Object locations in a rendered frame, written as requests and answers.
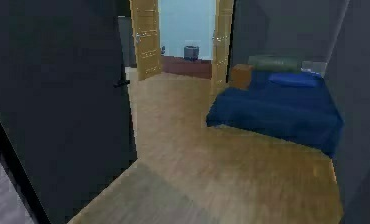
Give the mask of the grey bin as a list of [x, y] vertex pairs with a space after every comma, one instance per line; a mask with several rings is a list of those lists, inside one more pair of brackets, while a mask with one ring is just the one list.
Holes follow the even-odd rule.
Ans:
[[199, 56], [198, 46], [185, 46], [184, 47], [184, 59], [189, 61], [195, 61]]

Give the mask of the dark grey room door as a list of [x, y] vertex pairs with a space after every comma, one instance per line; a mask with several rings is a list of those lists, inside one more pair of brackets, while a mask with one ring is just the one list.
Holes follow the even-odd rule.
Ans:
[[68, 224], [137, 159], [115, 0], [0, 0], [0, 147], [36, 224]]

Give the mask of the blue bed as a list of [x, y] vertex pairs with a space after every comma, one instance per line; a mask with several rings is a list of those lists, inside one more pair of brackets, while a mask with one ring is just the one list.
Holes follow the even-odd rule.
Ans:
[[344, 121], [324, 79], [316, 87], [289, 87], [255, 72], [247, 89], [228, 87], [217, 95], [206, 124], [254, 131], [335, 156]]

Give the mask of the light wooden door frame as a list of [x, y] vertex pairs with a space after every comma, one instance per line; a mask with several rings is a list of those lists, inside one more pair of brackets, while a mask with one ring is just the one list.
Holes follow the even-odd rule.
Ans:
[[216, 96], [227, 86], [226, 75], [229, 62], [233, 9], [234, 0], [216, 0], [211, 77], [212, 96]]

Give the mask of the blue pillow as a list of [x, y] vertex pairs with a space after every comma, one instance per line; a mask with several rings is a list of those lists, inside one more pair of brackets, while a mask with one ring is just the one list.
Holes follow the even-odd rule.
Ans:
[[275, 84], [289, 87], [316, 87], [322, 78], [315, 73], [272, 73], [269, 81]]

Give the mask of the light wooden room door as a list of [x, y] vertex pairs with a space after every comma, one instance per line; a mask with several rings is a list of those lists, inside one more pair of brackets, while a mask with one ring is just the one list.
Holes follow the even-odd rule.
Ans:
[[[130, 0], [138, 80], [160, 74], [161, 47], [158, 0]], [[136, 33], [141, 35], [136, 43]]]

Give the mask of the green pillow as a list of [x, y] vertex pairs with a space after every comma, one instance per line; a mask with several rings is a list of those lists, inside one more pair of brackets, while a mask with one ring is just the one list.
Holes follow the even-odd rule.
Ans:
[[259, 71], [296, 73], [301, 70], [302, 61], [293, 57], [253, 55], [248, 58], [248, 63]]

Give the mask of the orange wooden nightstand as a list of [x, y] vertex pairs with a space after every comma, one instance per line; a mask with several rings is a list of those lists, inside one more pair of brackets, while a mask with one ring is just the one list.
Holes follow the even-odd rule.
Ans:
[[238, 89], [247, 89], [252, 80], [253, 66], [237, 64], [232, 68], [229, 85]]

